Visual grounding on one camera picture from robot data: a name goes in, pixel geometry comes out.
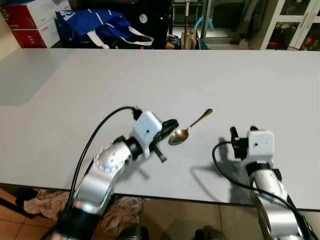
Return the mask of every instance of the blue tote bag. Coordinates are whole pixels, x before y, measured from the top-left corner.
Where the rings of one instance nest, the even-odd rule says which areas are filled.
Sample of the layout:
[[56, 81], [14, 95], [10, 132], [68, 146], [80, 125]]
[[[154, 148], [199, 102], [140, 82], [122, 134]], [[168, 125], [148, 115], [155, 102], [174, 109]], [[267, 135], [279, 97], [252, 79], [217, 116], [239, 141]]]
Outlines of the blue tote bag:
[[101, 38], [121, 39], [128, 44], [151, 46], [154, 39], [143, 35], [116, 11], [104, 9], [63, 10], [56, 12], [56, 24], [64, 38], [87, 43], [89, 40], [97, 46], [109, 49]]

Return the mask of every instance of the gold spoon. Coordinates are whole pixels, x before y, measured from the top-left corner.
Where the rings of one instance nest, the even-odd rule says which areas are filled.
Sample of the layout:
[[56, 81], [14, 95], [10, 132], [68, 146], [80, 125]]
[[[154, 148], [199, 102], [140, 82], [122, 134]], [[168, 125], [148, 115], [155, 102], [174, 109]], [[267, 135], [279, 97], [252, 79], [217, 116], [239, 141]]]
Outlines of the gold spoon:
[[189, 137], [189, 130], [192, 128], [194, 125], [196, 125], [198, 122], [200, 122], [202, 119], [204, 119], [206, 116], [210, 115], [213, 112], [211, 108], [207, 109], [204, 114], [202, 114], [201, 117], [194, 123], [192, 123], [187, 129], [179, 129], [172, 133], [172, 135], [169, 138], [169, 144], [170, 145], [178, 145], [182, 144], [187, 138]]

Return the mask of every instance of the spoon handle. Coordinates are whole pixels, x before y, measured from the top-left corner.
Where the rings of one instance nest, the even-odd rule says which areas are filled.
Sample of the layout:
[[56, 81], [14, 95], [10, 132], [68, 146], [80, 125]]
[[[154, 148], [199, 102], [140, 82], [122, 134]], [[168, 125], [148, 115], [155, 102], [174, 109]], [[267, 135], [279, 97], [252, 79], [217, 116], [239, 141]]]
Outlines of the spoon handle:
[[212, 110], [211, 108], [208, 108], [208, 109], [204, 112], [204, 114], [202, 114], [202, 116], [199, 117], [199, 119], [198, 119], [197, 121], [195, 121], [194, 123], [192, 123], [192, 124], [190, 125], [189, 128], [191, 128], [191, 127], [193, 127], [194, 125], [196, 125], [198, 122], [200, 122], [200, 121], [201, 121], [202, 119], [204, 119], [206, 116], [210, 115], [212, 112], [213, 112], [213, 110]]

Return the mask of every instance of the white cabinet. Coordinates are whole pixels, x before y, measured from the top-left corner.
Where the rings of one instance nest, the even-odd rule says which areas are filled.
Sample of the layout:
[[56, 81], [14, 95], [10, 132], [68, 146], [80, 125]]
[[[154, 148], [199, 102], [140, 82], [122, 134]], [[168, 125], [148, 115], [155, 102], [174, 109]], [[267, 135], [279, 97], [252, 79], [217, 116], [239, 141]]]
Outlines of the white cabinet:
[[320, 0], [270, 0], [261, 29], [252, 36], [251, 49], [318, 49]]

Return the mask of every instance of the white table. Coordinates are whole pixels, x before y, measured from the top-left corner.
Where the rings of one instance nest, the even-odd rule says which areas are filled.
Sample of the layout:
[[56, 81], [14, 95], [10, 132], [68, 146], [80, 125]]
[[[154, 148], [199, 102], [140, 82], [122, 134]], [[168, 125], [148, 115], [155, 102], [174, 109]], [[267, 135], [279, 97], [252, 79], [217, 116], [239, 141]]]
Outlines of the white table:
[[[0, 183], [68, 189], [94, 128], [114, 109], [151, 110], [185, 128], [205, 109], [184, 144], [159, 148], [127, 169], [116, 193], [250, 203], [213, 167], [211, 151], [236, 126], [275, 134], [274, 161], [301, 209], [320, 209], [320, 54], [296, 51], [164, 51], [21, 49], [0, 61]], [[90, 147], [93, 154], [128, 136], [129, 112], [113, 117]], [[240, 178], [229, 148], [222, 165]]]

